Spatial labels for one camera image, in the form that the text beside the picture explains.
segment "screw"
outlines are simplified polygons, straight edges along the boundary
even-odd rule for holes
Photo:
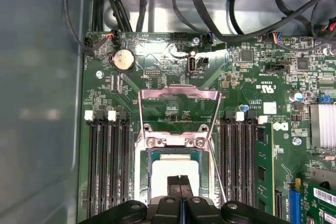
[[[234,203],[230,203],[230,204],[228,204],[227,207],[228,207],[228,208],[231,208],[231,209],[233,209],[233,210],[238,209],[238,206],[237,206],[236,204],[234,204]]]
[[[302,144],[302,140],[301,140],[300,138],[295,137],[295,138],[293,139],[293,145],[295,145],[295,146],[299,146],[299,145],[301,145],[301,144]]]
[[[132,209],[138,209],[139,207],[140,207],[140,206],[137,205],[137,204],[131,206]]]
[[[155,146],[155,139],[152,138],[152,137],[149,137],[147,140],[146,140],[146,145],[148,147],[154,147]]]
[[[200,203],[201,199],[200,198],[193,198],[192,201],[193,201],[193,203]]]
[[[195,46],[198,46],[200,42],[201,42],[200,38],[197,38],[197,37],[193,38],[193,44]]]
[[[103,73],[102,71],[97,71],[97,72],[96,72],[96,77],[97,77],[98,79],[103,78],[103,76],[104,76],[104,73]]]
[[[203,147],[205,144],[204,140],[203,139],[198,139],[196,140],[196,146],[197,147]]]

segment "ram slot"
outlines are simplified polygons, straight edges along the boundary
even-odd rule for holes
[[[228,200],[255,205],[255,126],[222,124],[220,127],[220,171]]]
[[[98,121],[90,124],[89,139],[89,177],[88,177],[88,218],[99,213],[99,138],[100,125]]]
[[[108,126],[107,122],[100,122],[100,132],[98,138],[98,149],[99,149],[99,191],[98,191],[98,201],[99,201],[99,213],[106,210],[105,208],[105,198],[106,198],[106,185],[107,185],[107,166],[108,166]]]
[[[110,125],[110,207],[118,205],[119,119]]]
[[[129,137],[129,122],[121,121],[121,149],[122,149],[122,165],[120,174],[120,201],[128,200],[129,191],[129,152],[130,152],[130,137]]]

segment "connector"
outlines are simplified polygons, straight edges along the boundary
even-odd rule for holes
[[[289,190],[289,219],[292,224],[300,224],[300,197],[301,193],[295,189]]]

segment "metal heatsink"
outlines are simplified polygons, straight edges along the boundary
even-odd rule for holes
[[[310,106],[312,146],[336,147],[336,105],[314,104]]]

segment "green circuit board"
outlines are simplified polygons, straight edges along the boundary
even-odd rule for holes
[[[96,45],[106,34],[90,32],[86,39]],[[310,47],[315,43],[308,37],[284,37],[282,41],[295,47]],[[127,49],[134,55],[134,67],[130,71],[119,71],[111,63],[115,53],[121,49]],[[192,51],[196,53],[196,69],[190,72],[188,56]],[[208,61],[202,64],[201,58]],[[172,84],[192,85],[200,90],[221,93],[212,139],[224,184],[223,132],[224,129],[233,129],[231,126],[235,124],[228,123],[228,118],[234,118],[231,115],[238,112],[242,104],[249,106],[255,122],[260,116],[267,116],[267,122],[256,122],[252,130],[257,135],[254,135],[253,143],[255,160],[251,184],[255,196],[251,205],[289,221],[289,189],[295,187],[295,179],[309,179],[312,168],[336,170],[335,162],[320,155],[332,153],[335,149],[321,150],[310,144],[309,114],[309,105],[317,103],[321,96],[336,101],[335,69],[335,56],[331,55],[327,46],[310,54],[301,54],[283,50],[265,38],[237,44],[217,44],[215,38],[210,42],[208,37],[199,34],[119,33],[93,55],[85,55],[78,222],[123,200],[133,199],[134,167],[137,165],[134,144],[141,131],[139,91],[160,90]],[[302,94],[302,102],[289,99],[296,92]],[[142,103],[143,121],[156,131],[172,134],[197,131],[202,123],[210,127],[215,105],[214,101],[181,95],[169,99],[148,99]],[[116,112],[117,121],[123,123],[106,129],[99,125],[95,128],[96,132],[92,132],[90,123],[84,118],[85,113],[92,111],[93,117],[99,115],[105,118],[111,110]],[[260,129],[263,129],[262,136],[258,135]],[[109,137],[105,143],[103,139],[106,136]],[[114,143],[113,136],[119,142]],[[299,145],[296,144],[298,139],[301,141]],[[106,154],[103,153],[105,149],[109,150]],[[199,159],[198,153],[187,152],[195,160]],[[222,200],[218,178],[214,178],[210,189],[212,179],[206,165],[208,161],[209,154],[203,153],[203,163],[200,164],[203,170],[202,189],[199,193],[219,206]],[[140,165],[138,190],[141,200],[148,203],[150,165],[147,153],[142,153]],[[112,195],[112,184],[115,184],[115,197]]]

